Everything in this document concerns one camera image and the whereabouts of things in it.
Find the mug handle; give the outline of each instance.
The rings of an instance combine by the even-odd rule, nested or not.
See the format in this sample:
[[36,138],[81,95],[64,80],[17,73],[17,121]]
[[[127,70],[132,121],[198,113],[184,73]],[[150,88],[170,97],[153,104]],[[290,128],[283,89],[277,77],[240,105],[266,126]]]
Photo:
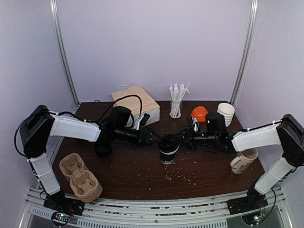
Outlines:
[[236,157],[235,159],[233,159],[230,163],[231,168],[233,168],[234,165],[240,160],[242,160],[240,157]]

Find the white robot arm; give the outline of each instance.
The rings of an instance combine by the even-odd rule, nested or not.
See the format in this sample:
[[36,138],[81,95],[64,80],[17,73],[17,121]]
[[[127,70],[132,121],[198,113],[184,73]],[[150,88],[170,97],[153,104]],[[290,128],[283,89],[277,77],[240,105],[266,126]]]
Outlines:
[[[140,126],[145,125],[148,116],[144,117],[135,129],[125,127],[130,113],[131,111],[124,107],[116,107],[110,117],[93,123],[75,116],[50,112],[46,106],[40,105],[20,125],[24,154],[52,202],[65,207],[62,200],[64,193],[45,154],[48,137],[64,136],[95,142],[95,152],[100,157],[110,154],[114,139],[137,146],[161,142],[161,137],[152,129],[140,129]],[[193,120],[188,118],[189,128],[172,135],[171,140],[189,149],[196,149],[199,145],[213,145],[217,151],[229,154],[268,145],[282,145],[284,150],[282,157],[248,190],[246,199],[228,201],[232,214],[242,212],[239,209],[240,204],[245,205],[243,210],[255,209],[261,200],[265,199],[268,191],[291,171],[304,164],[304,128],[289,114],[269,125],[236,133],[227,132],[224,117],[218,113],[209,113],[206,119],[206,132],[195,131]]]

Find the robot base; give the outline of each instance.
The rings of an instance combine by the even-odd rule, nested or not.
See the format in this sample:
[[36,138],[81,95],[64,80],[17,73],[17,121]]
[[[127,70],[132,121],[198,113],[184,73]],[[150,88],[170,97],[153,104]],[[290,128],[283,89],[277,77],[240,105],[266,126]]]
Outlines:
[[230,215],[235,215],[239,213],[244,213],[251,210],[260,209],[260,204],[264,207],[268,205],[268,202],[266,199],[261,199],[258,204],[256,204],[253,207],[248,207],[248,196],[238,198],[238,199],[230,199],[227,201],[228,209],[230,212]]
[[[66,205],[63,208],[63,213],[67,214],[67,215],[82,215],[82,212],[84,210],[85,207],[85,203],[78,200],[78,199],[70,199],[70,198],[65,198],[64,199],[64,205]],[[49,200],[49,199],[45,199],[43,206],[45,208],[50,208],[52,210],[58,210],[58,208],[56,206],[54,206],[54,204]]]

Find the white straw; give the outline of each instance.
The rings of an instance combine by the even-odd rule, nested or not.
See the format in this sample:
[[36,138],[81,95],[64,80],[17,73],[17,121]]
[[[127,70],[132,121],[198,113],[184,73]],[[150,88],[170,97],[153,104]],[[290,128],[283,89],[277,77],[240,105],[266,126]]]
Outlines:
[[180,87],[177,87],[177,83],[174,84],[174,88],[172,84],[170,84],[169,90],[171,94],[171,111],[170,111],[170,116],[172,118],[179,118],[181,116],[181,108],[180,104],[182,99],[184,98],[186,92],[189,92],[189,87],[190,82],[188,85],[185,87],[185,85],[182,83]]

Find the metal frame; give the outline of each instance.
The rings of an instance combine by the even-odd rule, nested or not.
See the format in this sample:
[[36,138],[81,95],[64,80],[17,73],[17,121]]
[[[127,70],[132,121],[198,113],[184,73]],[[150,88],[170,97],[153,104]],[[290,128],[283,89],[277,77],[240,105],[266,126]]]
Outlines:
[[58,41],[58,47],[59,47],[59,53],[60,53],[60,58],[62,62],[62,66],[65,72],[65,76],[67,79],[68,87],[72,93],[73,100],[75,102],[75,105],[79,105],[79,100],[76,94],[75,86],[71,77],[71,72],[70,68],[68,66],[67,62],[67,54],[63,45],[63,38],[62,38],[62,32],[61,32],[61,27],[60,27],[60,22],[59,22],[59,15],[58,15],[58,9],[57,9],[57,0],[50,0],[50,5],[51,5],[51,12],[52,12],[52,17],[54,21],[54,26],[56,30],[56,35],[57,35],[57,41]]
[[[26,208],[19,227],[28,227],[31,215],[50,219],[53,211],[43,207],[44,200],[39,197],[42,189],[30,189],[26,198]],[[288,206],[280,187],[275,189],[279,213],[285,228],[293,228],[288,213]],[[195,228],[227,227],[227,219],[244,214],[230,215],[227,200],[246,196],[246,191],[203,198],[141,201],[97,199],[85,204],[82,216],[73,216],[69,225],[79,228]],[[272,192],[266,194],[269,205],[274,203]]]
[[245,40],[245,46],[243,50],[243,56],[241,59],[241,64],[238,70],[237,81],[233,89],[232,97],[230,103],[235,105],[236,100],[238,98],[238,94],[241,89],[242,81],[246,73],[247,60],[249,57],[249,52],[252,46],[253,37],[256,29],[257,22],[257,12],[258,12],[259,0],[252,0],[251,2],[251,11],[248,22],[247,35]]

